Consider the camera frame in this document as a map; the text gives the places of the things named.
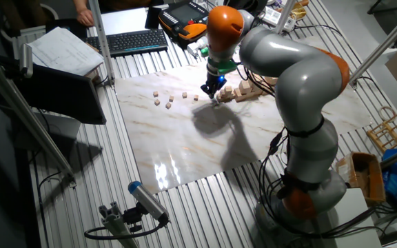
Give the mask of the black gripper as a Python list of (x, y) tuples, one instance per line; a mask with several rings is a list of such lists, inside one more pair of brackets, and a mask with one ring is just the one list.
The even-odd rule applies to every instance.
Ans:
[(227, 80), (224, 75), (216, 76), (210, 73), (207, 73), (207, 80), (205, 84), (201, 86), (201, 89), (206, 93), (210, 99), (215, 99), (216, 102), (221, 102), (221, 93), (220, 89), (225, 85)]

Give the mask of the bare person hand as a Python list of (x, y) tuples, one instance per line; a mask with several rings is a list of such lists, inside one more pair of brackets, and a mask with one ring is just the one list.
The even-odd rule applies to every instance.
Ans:
[(86, 27), (92, 27), (94, 25), (94, 18), (92, 12), (85, 8), (77, 11), (77, 21)]

